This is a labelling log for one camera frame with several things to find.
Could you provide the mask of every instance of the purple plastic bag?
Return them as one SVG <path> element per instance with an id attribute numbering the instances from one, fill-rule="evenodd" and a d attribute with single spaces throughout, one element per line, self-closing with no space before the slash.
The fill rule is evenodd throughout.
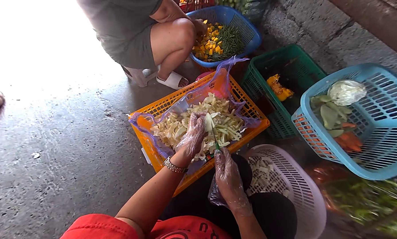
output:
<path id="1" fill-rule="evenodd" d="M 146 117 L 146 118 L 148 118 L 148 120 L 153 122 L 153 125 L 156 125 L 156 124 L 162 122 L 163 119 L 165 117 L 167 117 L 170 112 L 173 112 L 173 113 L 179 115 L 180 113 L 185 112 L 190 105 L 198 105 L 199 102 L 203 102 L 204 99 L 209 96 L 208 92 L 214 93 L 215 96 L 219 97 L 219 98 L 222 98 L 223 95 L 227 95 L 227 93 L 228 93 L 229 94 L 228 100 L 230 100 L 232 105 L 235 106 L 235 109 L 236 109 L 235 114 L 244 120 L 243 128 L 255 128 L 255 127 L 259 126 L 260 119 L 249 118 L 249 117 L 242 116 L 240 114 L 241 109 L 243 108 L 244 104 L 246 104 L 246 102 L 245 101 L 244 102 L 236 102 L 234 100 L 234 97 L 230 93 L 231 85 L 229 83 L 229 71 L 231 70 L 231 67 L 235 63 L 240 62 L 240 61 L 245 61 L 245 60 L 248 60 L 248 58 L 240 58 L 239 59 L 239 58 L 231 57 L 230 59 L 221 62 L 218 65 L 218 67 L 216 68 L 216 73 L 215 73 L 214 77 L 208 83 L 187 92 L 180 100 L 175 102 L 158 119 L 156 119 L 152 114 L 134 113 L 130 117 L 129 122 L 133 126 L 135 126 L 140 132 L 145 134 L 149 139 L 151 139 L 151 141 L 153 142 L 153 145 L 156 147 L 159 154 L 162 155 L 164 158 L 174 155 L 175 151 L 173 149 L 171 149 L 170 147 L 165 146 L 163 144 L 163 142 L 158 137 L 153 135 L 153 132 L 151 132 L 150 129 L 143 128 L 143 127 L 139 126 L 137 123 L 138 117 L 140 117 L 140 116 Z M 227 70 L 227 75 L 225 77 L 225 87 L 223 87 L 223 89 L 215 89 L 212 87 L 212 82 L 216 79 L 216 76 L 220 73 L 220 70 L 222 68 L 225 68 Z M 192 94 L 194 95 L 194 99 L 189 100 L 188 95 L 192 95 Z"/>

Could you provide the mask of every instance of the white slipper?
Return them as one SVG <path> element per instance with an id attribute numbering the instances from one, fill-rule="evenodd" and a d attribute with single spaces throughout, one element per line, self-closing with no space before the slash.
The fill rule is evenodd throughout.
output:
<path id="1" fill-rule="evenodd" d="M 171 72 L 167 80 L 161 80 L 159 79 L 159 77 L 156 77 L 156 80 L 162 85 L 165 85 L 175 90 L 180 90 L 184 88 L 183 86 L 181 87 L 179 86 L 179 82 L 181 81 L 182 78 L 184 78 L 182 75 L 176 72 Z"/>

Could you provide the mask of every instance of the light blue plastic basket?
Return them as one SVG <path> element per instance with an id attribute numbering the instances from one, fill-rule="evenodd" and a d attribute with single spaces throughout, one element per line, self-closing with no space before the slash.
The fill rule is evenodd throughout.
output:
<path id="1" fill-rule="evenodd" d="M 361 153 L 346 153 L 312 112 L 309 99 L 327 94 L 338 80 L 353 79 L 366 86 L 367 96 L 353 103 L 349 120 L 364 144 Z M 315 83 L 301 98 L 301 107 L 291 117 L 300 135 L 323 159 L 347 166 L 370 180 L 397 176 L 397 76 L 386 68 L 364 63 L 337 71 Z"/>
<path id="2" fill-rule="evenodd" d="M 209 23 L 220 23 L 222 25 L 232 26 L 239 30 L 241 33 L 241 39 L 246 45 L 244 52 L 238 55 L 238 58 L 242 58 L 247 54 L 253 52 L 262 43 L 262 36 L 259 31 L 237 10 L 225 6 L 213 6 L 208 8 L 202 8 L 196 11 L 187 13 L 192 19 L 207 19 Z M 217 62 L 204 62 L 197 59 L 194 54 L 190 54 L 191 58 L 203 67 L 216 67 L 222 61 Z"/>

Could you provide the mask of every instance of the black pants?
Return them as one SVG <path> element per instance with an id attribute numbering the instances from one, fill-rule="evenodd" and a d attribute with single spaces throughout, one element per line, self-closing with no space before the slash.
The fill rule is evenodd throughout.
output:
<path id="1" fill-rule="evenodd" d="M 244 190 L 252 181 L 252 170 L 247 161 L 232 155 L 240 171 Z M 240 238 L 240 231 L 231 211 L 224 206 L 216 206 L 207 199 L 215 169 L 210 170 L 184 191 L 172 198 L 160 220 L 175 216 L 199 216 L 205 218 L 233 238 Z M 293 203 L 275 192 L 255 193 L 249 197 L 253 213 L 267 238 L 293 239 L 296 235 L 297 216 Z"/>

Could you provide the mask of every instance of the green plastic crate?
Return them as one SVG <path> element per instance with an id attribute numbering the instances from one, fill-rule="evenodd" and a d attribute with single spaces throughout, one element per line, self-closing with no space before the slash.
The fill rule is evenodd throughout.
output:
<path id="1" fill-rule="evenodd" d="M 266 83 L 266 79 L 259 72 L 265 67 L 271 68 L 280 64 L 283 65 L 285 62 L 290 63 L 283 67 L 283 75 L 297 81 L 297 88 L 292 89 L 295 93 L 293 97 L 297 103 L 292 104 L 291 99 L 284 101 L 292 113 L 287 111 L 286 106 L 277 98 L 271 87 Z M 301 95 L 326 76 L 327 73 L 314 62 L 302 47 L 290 44 L 253 57 L 240 86 L 255 103 L 263 96 L 272 103 L 274 111 L 267 115 L 271 122 L 267 131 L 271 138 L 285 139 L 297 135 L 297 130 L 291 121 L 291 114 L 300 106 Z"/>

